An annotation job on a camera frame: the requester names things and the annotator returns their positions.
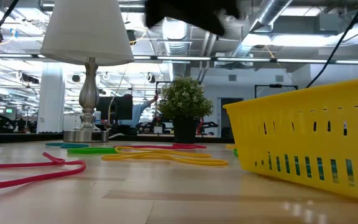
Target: table lamp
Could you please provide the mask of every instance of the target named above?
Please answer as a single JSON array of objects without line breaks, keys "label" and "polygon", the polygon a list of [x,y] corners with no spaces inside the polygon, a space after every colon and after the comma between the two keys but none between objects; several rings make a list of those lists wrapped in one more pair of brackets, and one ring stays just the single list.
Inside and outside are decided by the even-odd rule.
[{"label": "table lamp", "polygon": [[117,0],[56,0],[40,53],[59,62],[84,65],[80,92],[81,125],[65,131],[67,142],[105,142],[108,133],[94,125],[99,104],[98,66],[134,61]]}]

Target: potted plant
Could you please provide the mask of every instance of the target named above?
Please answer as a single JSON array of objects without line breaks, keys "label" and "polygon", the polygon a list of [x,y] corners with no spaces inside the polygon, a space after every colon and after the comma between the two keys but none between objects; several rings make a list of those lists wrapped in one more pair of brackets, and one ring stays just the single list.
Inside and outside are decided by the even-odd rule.
[{"label": "potted plant", "polygon": [[164,117],[173,119],[175,142],[194,143],[198,120],[212,114],[212,101],[204,96],[204,88],[191,77],[177,77],[162,88],[158,107]]}]

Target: yellow plastic basket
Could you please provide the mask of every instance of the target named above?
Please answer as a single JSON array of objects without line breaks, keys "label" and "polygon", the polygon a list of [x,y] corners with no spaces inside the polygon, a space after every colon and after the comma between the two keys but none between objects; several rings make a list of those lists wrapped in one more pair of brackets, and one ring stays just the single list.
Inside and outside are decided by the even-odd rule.
[{"label": "yellow plastic basket", "polygon": [[358,79],[224,108],[243,169],[358,198]]}]

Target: white column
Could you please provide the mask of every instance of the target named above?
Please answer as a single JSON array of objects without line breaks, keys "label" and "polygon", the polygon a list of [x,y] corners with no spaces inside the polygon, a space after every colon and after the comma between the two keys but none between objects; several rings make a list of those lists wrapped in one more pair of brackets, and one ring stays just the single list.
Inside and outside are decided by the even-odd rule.
[{"label": "white column", "polygon": [[63,131],[65,76],[62,65],[62,63],[44,63],[37,133]]}]

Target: wooden table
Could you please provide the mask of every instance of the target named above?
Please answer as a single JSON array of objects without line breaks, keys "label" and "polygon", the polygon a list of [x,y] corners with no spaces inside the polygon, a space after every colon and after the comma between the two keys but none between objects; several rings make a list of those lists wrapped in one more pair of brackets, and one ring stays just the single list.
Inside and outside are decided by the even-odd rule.
[{"label": "wooden table", "polygon": [[[205,144],[207,150],[198,151],[227,159],[225,168],[101,161],[100,155],[68,156],[66,150],[44,144],[0,144],[0,163],[43,162],[45,151],[83,159],[87,169],[72,177],[1,189],[0,223],[358,224],[358,200],[245,172],[223,144]],[[64,169],[70,168],[0,169],[0,181]]]}]

